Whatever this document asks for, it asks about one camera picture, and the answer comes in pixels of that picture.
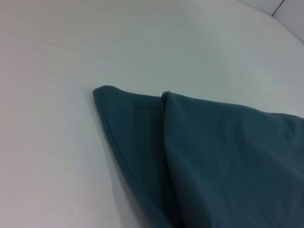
folded cloth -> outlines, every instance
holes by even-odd
[[[93,95],[155,227],[304,227],[304,119],[171,92],[103,86]]]

white bedsheet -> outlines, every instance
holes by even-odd
[[[102,85],[304,117],[304,46],[236,0],[0,0],[0,227],[146,226]]]

white surface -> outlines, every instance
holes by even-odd
[[[295,37],[304,43],[304,1],[286,0],[275,13],[280,21]]]
[[[239,0],[246,5],[249,5],[257,10],[260,10],[268,15],[272,15],[282,0]]]
[[[0,227],[145,227],[94,88],[304,116],[303,63],[278,21],[234,0],[0,0]]]

teal shirt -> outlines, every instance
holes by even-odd
[[[304,227],[304,119],[94,90],[112,152],[157,228]]]

fabric fold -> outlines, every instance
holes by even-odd
[[[303,227],[304,119],[171,92],[103,86],[93,95],[155,227]]]

